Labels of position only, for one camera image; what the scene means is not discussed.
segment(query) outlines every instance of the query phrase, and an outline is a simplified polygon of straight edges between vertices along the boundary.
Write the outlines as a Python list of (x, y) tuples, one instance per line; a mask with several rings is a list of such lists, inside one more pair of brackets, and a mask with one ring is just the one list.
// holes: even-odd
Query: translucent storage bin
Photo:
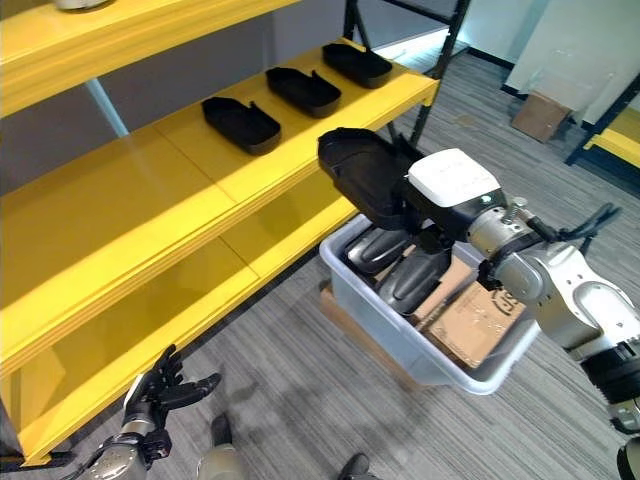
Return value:
[[(525, 310), (478, 368), (462, 370), (341, 260), (346, 245), (370, 225), (366, 217), (359, 215), (320, 245), (320, 256), (331, 268), (338, 305), (419, 385), (455, 385), (475, 395), (495, 392), (538, 335), (540, 329), (533, 316)], [(481, 261), (479, 253), (468, 244), (457, 243), (454, 254), (472, 267)]]

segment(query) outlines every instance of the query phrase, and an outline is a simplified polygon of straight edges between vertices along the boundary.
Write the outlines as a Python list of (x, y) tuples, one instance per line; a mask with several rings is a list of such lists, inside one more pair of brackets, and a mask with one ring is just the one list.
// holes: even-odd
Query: gray carpet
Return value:
[[(452, 63), (421, 141), (426, 152), (458, 146), (527, 197), (556, 225), (575, 225), (604, 201), (624, 216), (594, 243), (594, 268), (640, 300), (640, 200), (562, 160), (582, 135), (569, 126), (543, 145), (509, 126), (521, 102), (498, 89), (506, 70), (467, 54)], [(398, 122), (407, 129), (415, 111)], [(475, 397), (449, 387), (406, 392), (326, 320), (318, 285), (329, 272), (312, 257), (281, 284), (189, 348), (193, 377), (224, 375), (201, 404), (173, 414), (173, 453), (149, 479), (195, 477), (208, 422), (230, 412), (252, 479), (333, 479), (357, 451), (387, 480), (617, 478), (625, 438), (608, 424), (600, 395), (580, 370), (540, 338), (503, 387)], [(84, 458), (118, 429), (118, 405), (69, 441)], [(7, 475), (45, 480), (61, 470)]]

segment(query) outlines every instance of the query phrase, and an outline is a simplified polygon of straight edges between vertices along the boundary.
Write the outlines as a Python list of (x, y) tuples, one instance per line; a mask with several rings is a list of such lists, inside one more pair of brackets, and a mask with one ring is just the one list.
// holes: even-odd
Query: black plastic tray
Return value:
[(378, 88), (387, 83), (393, 65), (367, 49), (330, 43), (322, 47), (322, 58), (331, 68), (365, 88)]
[(440, 284), (451, 265), (451, 250), (427, 253), (417, 247), (400, 260), (376, 290), (400, 315), (411, 315)]
[(251, 102), (212, 97), (202, 102), (207, 123), (251, 155), (264, 155), (280, 142), (280, 124)]
[(267, 70), (266, 75), (273, 92), (312, 117), (328, 117), (338, 108), (342, 92), (315, 70), (307, 76), (295, 68), (278, 67)]
[(422, 153), (403, 137), (392, 145), (359, 128), (332, 130), (318, 142), (320, 167), (374, 225), (385, 230), (414, 227), (397, 187)]
[(361, 275), (373, 277), (400, 258), (411, 239), (406, 230), (370, 227), (345, 247), (346, 261)]

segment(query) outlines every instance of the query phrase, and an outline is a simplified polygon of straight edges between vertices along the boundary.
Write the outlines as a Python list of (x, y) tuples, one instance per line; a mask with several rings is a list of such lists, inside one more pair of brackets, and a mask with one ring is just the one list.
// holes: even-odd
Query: black metal shelf frame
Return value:
[[(428, 17), (433, 20), (436, 20), (440, 23), (444, 23), (449, 26), (449, 31), (447, 33), (447, 38), (445, 39), (442, 49), (440, 50), (440, 55), (438, 56), (438, 61), (436, 65), (429, 69), (426, 72), (423, 72), (424, 75), (427, 75), (433, 79), (441, 80), (444, 76), (445, 71), (447, 70), (447, 66), (449, 65), (449, 61), (451, 60), (451, 54), (453, 53), (453, 47), (456, 43), (456, 38), (458, 37), (458, 33), (460, 32), (460, 27), (462, 26), (462, 21), (464, 20), (464, 16), (467, 13), (467, 9), (469, 8), (469, 4), (471, 0), (457, 0), (456, 6), (453, 10), (451, 16), (441, 15), (427, 7), (422, 5), (416, 5), (411, 2), (407, 2), (405, 0), (381, 0), (385, 3), (395, 5), (397, 7), (403, 8), (410, 12), (416, 13), (418, 15), (422, 15), (423, 17)], [(362, 20), (362, 15), (360, 14), (360, 9), (358, 8), (358, 0), (346, 0), (345, 6), (345, 14), (344, 14), (344, 28), (343, 28), (343, 36), (349, 40), (353, 40), (353, 36), (355, 34), (356, 28), (358, 29), (358, 33), (360, 34), (360, 38), (362, 39), (362, 43), (365, 48), (370, 49), (371, 43), (369, 42), (369, 37), (367, 35), (364, 21)], [(433, 101), (438, 95), (438, 91), (440, 89), (440, 83), (436, 87), (436, 93), (433, 97)], [(418, 112), (418, 117), (416, 118), (415, 124), (413, 126), (413, 131), (411, 133), (411, 137), (409, 141), (412, 145), (417, 145), (422, 132), (424, 131), (424, 127), (427, 123), (427, 118), (429, 117), (429, 112), (431, 111), (431, 105), (422, 105), (420, 107), (420, 111)], [(389, 129), (389, 133), (392, 138), (397, 136), (397, 132), (393, 122), (390, 122), (387, 125)]]
[(564, 163), (567, 165), (573, 165), (578, 159), (580, 159), (580, 157), (588, 156), (589, 150), (584, 150), (584, 146), (589, 142), (589, 140), (591, 140), (591, 137), (602, 133), (604, 129), (607, 128), (625, 108), (627, 108), (629, 103), (631, 103), (638, 93), (640, 93), (640, 73), (631, 81), (627, 88), (624, 89), (607, 111), (602, 114), (600, 119), (587, 132)]

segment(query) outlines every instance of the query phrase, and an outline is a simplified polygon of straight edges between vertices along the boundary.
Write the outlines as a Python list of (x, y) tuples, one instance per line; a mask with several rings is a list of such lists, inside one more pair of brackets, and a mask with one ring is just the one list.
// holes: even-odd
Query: yellow shelf board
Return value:
[(317, 172), (5, 378), (27, 464), (121, 395), (167, 344), (195, 339), (354, 213)]
[(317, 243), (335, 227), (336, 219), (342, 223), (355, 213), (329, 176), (318, 171), (221, 238), (260, 278), (269, 279), (297, 258), (298, 245)]
[(429, 97), (438, 84), (436, 80), (394, 64), (389, 82), (368, 90), (326, 66), (320, 48), (284, 66), (306, 74), (315, 70), (342, 91), (341, 103), (327, 118), (310, 118), (271, 93), (264, 73), (218, 92), (216, 96), (235, 98), (245, 105), (254, 101), (280, 122), (282, 141), (266, 155), (252, 157), (229, 143), (203, 121), (199, 103), (153, 124), (236, 202), (261, 195), (274, 185), (288, 182), (290, 187), (315, 171), (317, 139), (325, 132), (338, 127), (376, 130)]
[(115, 0), (82, 13), (2, 2), (2, 116), (297, 0)]
[(594, 135), (585, 149), (598, 145), (622, 160), (640, 168), (640, 112), (624, 109), (601, 134)]
[(366, 90), (320, 55), (291, 64), (342, 89), (328, 118), (307, 118), (271, 95), (264, 74), (221, 92), (256, 98), (282, 122), (283, 140), (268, 155), (230, 144), (194, 105), (0, 199), (0, 377), (316, 171), (320, 135), (381, 127), (437, 85), (396, 65), (387, 85)]
[(257, 281), (215, 239), (5, 378), (2, 400), (26, 464), (121, 395), (170, 343), (183, 347), (204, 332)]
[(193, 251), (194, 232), (233, 207), (149, 127), (2, 197), (0, 376)]

